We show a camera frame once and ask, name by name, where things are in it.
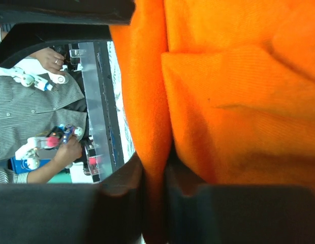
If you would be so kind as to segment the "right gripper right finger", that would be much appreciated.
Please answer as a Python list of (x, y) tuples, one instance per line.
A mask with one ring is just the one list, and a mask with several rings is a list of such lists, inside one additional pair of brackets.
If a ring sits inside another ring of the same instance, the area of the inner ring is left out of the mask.
[(283, 185), (211, 185), (170, 152), (169, 243), (315, 243), (315, 194)]

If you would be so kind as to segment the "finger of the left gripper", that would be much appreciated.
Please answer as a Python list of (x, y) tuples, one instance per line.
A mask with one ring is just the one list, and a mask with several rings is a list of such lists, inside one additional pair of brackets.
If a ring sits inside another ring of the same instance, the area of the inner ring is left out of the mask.
[(128, 25), (134, 11), (134, 1), (0, 1), (0, 24)]
[(0, 43), (0, 67), (11, 68), (30, 54), (50, 46), (111, 40), (106, 25), (16, 24)]

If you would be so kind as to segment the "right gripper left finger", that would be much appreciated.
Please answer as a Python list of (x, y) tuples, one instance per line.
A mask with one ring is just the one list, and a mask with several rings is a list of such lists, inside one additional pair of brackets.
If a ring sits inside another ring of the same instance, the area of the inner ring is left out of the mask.
[(140, 243), (137, 154), (97, 184), (0, 184), (0, 243)]

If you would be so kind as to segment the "orange t shirt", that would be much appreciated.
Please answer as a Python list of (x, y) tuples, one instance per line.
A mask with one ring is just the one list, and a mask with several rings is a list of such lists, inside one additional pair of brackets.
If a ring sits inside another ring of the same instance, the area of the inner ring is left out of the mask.
[(315, 1), (135, 4), (110, 32), (145, 171), (145, 241), (166, 242), (172, 147), (210, 184), (315, 191)]

